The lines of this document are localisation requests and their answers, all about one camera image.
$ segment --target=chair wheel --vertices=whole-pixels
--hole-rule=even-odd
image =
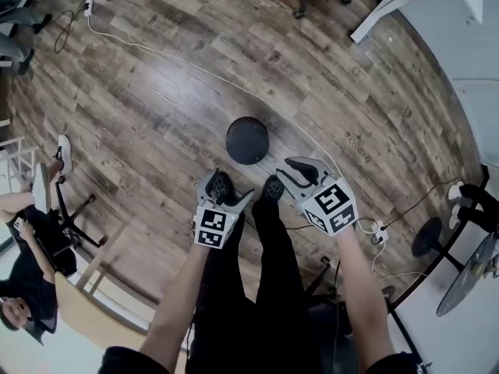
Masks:
[[[305,11],[302,11],[301,9],[296,9],[293,11],[293,17],[295,19],[302,19],[305,16]]]

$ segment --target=foot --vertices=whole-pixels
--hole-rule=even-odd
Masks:
[[[49,23],[52,21],[52,14],[47,14],[41,23],[37,23],[36,25],[33,25],[33,32],[34,34],[40,33],[42,29],[44,29]]]
[[[461,209],[461,206],[458,204],[455,204],[454,207],[452,208],[451,219],[449,220],[449,228],[451,230],[454,230],[455,227],[460,222],[460,220],[458,218],[458,214],[459,214],[460,209]]]
[[[19,69],[17,70],[18,75],[22,76],[27,72],[28,68],[30,67],[30,62],[33,56],[34,56],[34,50],[31,49],[28,58],[26,58],[23,62],[19,64]]]
[[[449,192],[447,193],[447,198],[452,201],[453,199],[461,198],[461,190],[459,187],[462,187],[464,185],[463,182],[457,182],[454,184],[450,189]]]
[[[50,182],[47,167],[44,164],[37,164],[31,195],[34,199],[34,207],[40,212],[48,213],[51,208]]]
[[[67,175],[73,170],[73,161],[71,159],[71,143],[66,135],[61,134],[59,136],[57,152],[54,155],[57,161],[61,161],[63,166],[61,169],[61,175]]]
[[[265,182],[260,198],[270,198],[278,203],[282,194],[284,194],[284,190],[285,188],[281,180],[276,175],[271,175]]]
[[[232,185],[232,180],[227,173],[219,171],[215,175],[210,194],[218,205],[222,203],[230,205],[235,202],[234,185]]]

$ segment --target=power strip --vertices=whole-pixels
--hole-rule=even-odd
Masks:
[[[85,11],[83,11],[83,13],[85,14],[86,17],[92,16],[92,8],[94,7],[94,0],[87,0],[85,2],[85,5],[87,5],[87,7],[85,8]]]
[[[388,232],[386,230],[381,230],[383,228],[383,222],[377,221],[376,223],[371,224],[371,229],[374,231],[374,236],[376,237],[377,244],[382,244],[390,237],[388,237]]]

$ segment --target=hand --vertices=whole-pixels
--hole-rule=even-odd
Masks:
[[[28,239],[33,239],[34,230],[29,221],[23,221],[23,228],[21,228],[20,234],[25,241],[27,241]]]

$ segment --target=sleeve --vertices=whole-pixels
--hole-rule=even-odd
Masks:
[[[57,310],[57,294],[55,293],[55,284],[41,280],[41,305],[48,316]]]
[[[382,358],[370,366],[366,374],[417,374],[416,361],[405,352]]]
[[[10,296],[9,280],[0,281],[0,297]]]
[[[113,346],[106,349],[98,374],[168,374],[165,367],[138,351]]]

